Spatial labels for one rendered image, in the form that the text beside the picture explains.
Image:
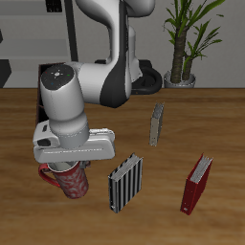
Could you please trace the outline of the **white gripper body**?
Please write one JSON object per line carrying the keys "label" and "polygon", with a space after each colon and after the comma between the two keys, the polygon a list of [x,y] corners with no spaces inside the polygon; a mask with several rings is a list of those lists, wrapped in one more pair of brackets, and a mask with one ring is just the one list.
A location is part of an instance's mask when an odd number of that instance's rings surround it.
{"label": "white gripper body", "polygon": [[35,159],[40,163],[106,160],[115,156],[115,134],[108,128],[90,129],[89,138],[83,146],[74,149],[62,147],[33,148]]}

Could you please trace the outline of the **red patterned mug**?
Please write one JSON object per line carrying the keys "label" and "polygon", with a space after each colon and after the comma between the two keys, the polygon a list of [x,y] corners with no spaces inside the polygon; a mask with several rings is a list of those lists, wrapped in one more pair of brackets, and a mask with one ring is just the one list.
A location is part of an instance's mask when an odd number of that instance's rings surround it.
{"label": "red patterned mug", "polygon": [[80,161],[41,164],[39,176],[49,184],[61,188],[70,199],[84,196],[89,188],[85,170]]}

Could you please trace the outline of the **black white striped book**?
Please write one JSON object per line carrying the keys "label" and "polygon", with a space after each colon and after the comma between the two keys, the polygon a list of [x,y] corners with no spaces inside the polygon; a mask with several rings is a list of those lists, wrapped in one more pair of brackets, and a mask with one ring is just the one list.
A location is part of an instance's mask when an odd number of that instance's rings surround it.
{"label": "black white striped book", "polygon": [[109,207],[118,213],[142,187],[143,159],[132,153],[108,175]]}

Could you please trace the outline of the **grey book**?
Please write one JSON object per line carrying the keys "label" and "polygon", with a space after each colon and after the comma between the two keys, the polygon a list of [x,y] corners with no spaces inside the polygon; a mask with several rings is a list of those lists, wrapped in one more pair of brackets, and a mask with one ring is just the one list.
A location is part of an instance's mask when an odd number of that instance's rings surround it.
{"label": "grey book", "polygon": [[150,120],[149,144],[156,146],[162,130],[164,103],[157,102]]}

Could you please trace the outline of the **red book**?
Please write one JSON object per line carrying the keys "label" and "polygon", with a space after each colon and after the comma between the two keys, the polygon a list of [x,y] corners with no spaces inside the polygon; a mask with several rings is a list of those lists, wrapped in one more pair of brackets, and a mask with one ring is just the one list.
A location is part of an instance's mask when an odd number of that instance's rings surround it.
{"label": "red book", "polygon": [[190,172],[185,185],[180,211],[190,215],[203,193],[210,169],[212,166],[212,158],[201,155],[194,168]]}

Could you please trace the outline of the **green pot plant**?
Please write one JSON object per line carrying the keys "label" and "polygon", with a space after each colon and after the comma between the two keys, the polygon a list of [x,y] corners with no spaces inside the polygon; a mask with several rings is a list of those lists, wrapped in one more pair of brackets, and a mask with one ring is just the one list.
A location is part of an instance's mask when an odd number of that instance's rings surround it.
{"label": "green pot plant", "polygon": [[165,88],[194,87],[196,77],[190,72],[192,62],[197,57],[205,57],[202,52],[206,48],[221,42],[221,39],[215,39],[219,27],[204,36],[210,20],[199,27],[195,26],[195,23],[224,2],[225,0],[213,0],[207,4],[207,1],[204,1],[194,10],[191,7],[192,0],[174,0],[174,11],[167,9],[171,17],[165,21],[165,25],[169,23],[173,28],[172,31],[168,30],[168,33],[171,37],[169,42],[174,46],[174,52],[171,70],[164,75]]}

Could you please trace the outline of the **black upright post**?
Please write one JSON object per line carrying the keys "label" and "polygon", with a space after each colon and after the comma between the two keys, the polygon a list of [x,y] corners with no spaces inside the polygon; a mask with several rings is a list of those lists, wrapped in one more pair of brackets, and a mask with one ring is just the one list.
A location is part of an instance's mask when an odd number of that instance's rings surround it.
{"label": "black upright post", "polygon": [[66,22],[69,37],[70,55],[72,61],[78,61],[78,47],[74,20],[73,0],[64,0]]}

